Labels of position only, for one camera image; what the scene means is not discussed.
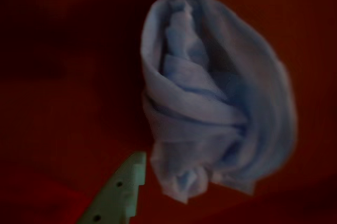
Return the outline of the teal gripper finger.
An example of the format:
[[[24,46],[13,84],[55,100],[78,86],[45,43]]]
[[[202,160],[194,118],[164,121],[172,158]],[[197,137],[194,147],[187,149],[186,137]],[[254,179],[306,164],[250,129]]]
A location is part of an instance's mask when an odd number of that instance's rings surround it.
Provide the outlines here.
[[[146,153],[135,152],[108,179],[77,223],[129,223],[136,216],[138,191],[145,177]]]

